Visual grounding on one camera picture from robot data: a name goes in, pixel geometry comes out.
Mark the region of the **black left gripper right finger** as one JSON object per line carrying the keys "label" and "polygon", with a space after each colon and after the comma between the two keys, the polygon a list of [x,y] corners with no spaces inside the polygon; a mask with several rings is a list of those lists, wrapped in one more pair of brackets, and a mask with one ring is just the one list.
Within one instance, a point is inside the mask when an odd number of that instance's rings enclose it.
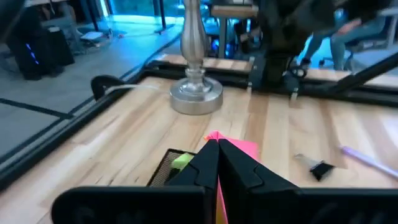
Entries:
{"label": "black left gripper right finger", "polygon": [[218,144],[229,224],[398,224],[398,189],[301,188],[228,140]]}

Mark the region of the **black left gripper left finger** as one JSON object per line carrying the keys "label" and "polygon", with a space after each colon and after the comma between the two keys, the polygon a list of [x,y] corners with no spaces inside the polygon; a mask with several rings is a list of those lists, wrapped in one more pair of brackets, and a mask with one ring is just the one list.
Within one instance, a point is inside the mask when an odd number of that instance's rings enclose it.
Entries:
{"label": "black left gripper left finger", "polygon": [[161,187],[86,186],[53,202],[53,224],[214,224],[219,145],[209,140]]}

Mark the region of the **purple transparent pen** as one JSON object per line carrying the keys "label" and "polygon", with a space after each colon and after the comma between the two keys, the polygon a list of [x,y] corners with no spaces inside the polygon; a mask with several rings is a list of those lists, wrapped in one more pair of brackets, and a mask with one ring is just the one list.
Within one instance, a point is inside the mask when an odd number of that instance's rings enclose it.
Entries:
{"label": "purple transparent pen", "polygon": [[389,175],[390,177],[393,177],[395,179],[398,180],[398,170],[394,170],[390,167],[388,167],[387,165],[351,148],[348,146],[341,146],[340,147],[341,151],[343,154],[350,156],[360,162],[362,162],[363,164],[366,164],[367,166],[373,167],[375,169],[377,169],[378,171],[381,171],[387,175]]}

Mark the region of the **green highlighter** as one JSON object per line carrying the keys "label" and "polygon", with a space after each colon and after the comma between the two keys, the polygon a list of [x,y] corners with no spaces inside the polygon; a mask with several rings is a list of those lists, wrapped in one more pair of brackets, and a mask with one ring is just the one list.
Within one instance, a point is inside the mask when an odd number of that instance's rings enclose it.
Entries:
{"label": "green highlighter", "polygon": [[171,168],[183,170],[184,167],[194,158],[194,155],[189,153],[184,153],[174,159],[171,163]]}

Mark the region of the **silver table lamp white shade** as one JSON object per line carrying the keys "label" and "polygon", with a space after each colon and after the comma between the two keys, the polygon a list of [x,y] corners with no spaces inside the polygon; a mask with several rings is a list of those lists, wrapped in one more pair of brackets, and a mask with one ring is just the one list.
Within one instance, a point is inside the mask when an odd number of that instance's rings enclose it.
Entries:
{"label": "silver table lamp white shade", "polygon": [[203,62],[208,53],[208,38],[201,18],[200,0],[183,0],[185,7],[180,50],[186,60],[185,78],[170,87],[170,105],[182,114],[212,113],[223,104],[223,86],[205,76]]}

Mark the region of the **black computer tower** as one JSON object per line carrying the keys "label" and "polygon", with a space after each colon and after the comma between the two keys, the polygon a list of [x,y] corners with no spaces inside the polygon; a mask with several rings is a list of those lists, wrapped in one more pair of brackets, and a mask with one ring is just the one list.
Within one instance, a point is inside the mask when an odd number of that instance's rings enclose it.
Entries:
{"label": "black computer tower", "polygon": [[63,30],[45,28],[34,7],[23,10],[6,37],[6,45],[26,80],[56,77],[64,71],[64,66],[75,63]]}

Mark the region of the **black mesh desk organizer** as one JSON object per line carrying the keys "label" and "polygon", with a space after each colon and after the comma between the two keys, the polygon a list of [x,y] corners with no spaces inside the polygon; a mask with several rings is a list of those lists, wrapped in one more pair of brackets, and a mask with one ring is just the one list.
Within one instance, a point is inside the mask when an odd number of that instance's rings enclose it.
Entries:
{"label": "black mesh desk organizer", "polygon": [[192,156],[195,155],[195,153],[192,152],[181,151],[178,149],[168,149],[157,166],[155,172],[149,179],[147,186],[161,187],[175,177],[181,171],[181,169],[175,168],[172,163],[174,160],[178,159],[184,154],[190,154]]}

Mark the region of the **pink sticky notes pad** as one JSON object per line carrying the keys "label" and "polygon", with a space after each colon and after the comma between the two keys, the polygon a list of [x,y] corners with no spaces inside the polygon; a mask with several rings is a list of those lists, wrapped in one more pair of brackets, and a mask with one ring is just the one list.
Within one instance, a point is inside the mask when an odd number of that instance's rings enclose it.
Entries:
{"label": "pink sticky notes pad", "polygon": [[[233,139],[222,135],[219,131],[212,131],[210,134],[204,137],[204,140],[217,140],[220,139],[228,140],[234,146],[245,152],[247,155],[252,157],[254,160],[258,160],[258,146],[256,143],[251,141],[244,141],[240,139]],[[221,183],[218,182],[218,193],[216,198],[216,220],[215,224],[228,224],[228,217],[226,214],[223,193],[221,190]]]}

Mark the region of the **wooden background desk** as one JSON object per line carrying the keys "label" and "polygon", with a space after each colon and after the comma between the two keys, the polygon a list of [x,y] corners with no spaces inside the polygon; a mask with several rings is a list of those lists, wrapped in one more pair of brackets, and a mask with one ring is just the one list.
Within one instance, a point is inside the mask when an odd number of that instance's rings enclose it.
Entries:
{"label": "wooden background desk", "polygon": [[226,50],[226,35],[228,27],[228,19],[244,19],[247,17],[255,17],[258,12],[258,7],[256,5],[217,5],[213,4],[211,7],[211,14],[220,19],[219,26],[219,49],[218,57],[225,58]]}

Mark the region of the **person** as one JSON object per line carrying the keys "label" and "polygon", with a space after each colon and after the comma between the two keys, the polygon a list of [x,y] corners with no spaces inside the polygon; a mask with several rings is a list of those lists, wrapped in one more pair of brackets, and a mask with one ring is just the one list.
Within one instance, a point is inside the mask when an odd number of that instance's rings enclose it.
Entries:
{"label": "person", "polygon": [[323,39],[330,39],[330,50],[333,59],[333,68],[344,68],[346,44],[380,33],[386,23],[385,17],[378,16],[378,11],[388,8],[393,0],[336,0],[338,9],[343,10],[340,17],[335,19],[335,26],[321,30],[312,35],[307,51],[300,66],[308,67],[311,58],[320,48]]}

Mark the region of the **black binder clip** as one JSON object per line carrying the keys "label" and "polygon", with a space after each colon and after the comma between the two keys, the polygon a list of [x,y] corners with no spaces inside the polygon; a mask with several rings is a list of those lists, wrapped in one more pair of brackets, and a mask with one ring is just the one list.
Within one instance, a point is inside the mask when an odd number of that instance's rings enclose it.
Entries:
{"label": "black binder clip", "polygon": [[294,157],[308,166],[309,173],[318,182],[322,181],[335,168],[325,161],[316,161],[301,153],[294,155]]}

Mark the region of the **black table edge clamp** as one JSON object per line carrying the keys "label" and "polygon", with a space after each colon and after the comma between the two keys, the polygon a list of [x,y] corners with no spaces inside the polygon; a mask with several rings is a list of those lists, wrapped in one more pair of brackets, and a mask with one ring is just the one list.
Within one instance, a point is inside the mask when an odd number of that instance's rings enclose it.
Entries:
{"label": "black table edge clamp", "polygon": [[120,86],[125,84],[121,79],[111,75],[99,75],[91,80],[91,91],[93,98],[98,101],[105,95],[105,91],[113,86]]}

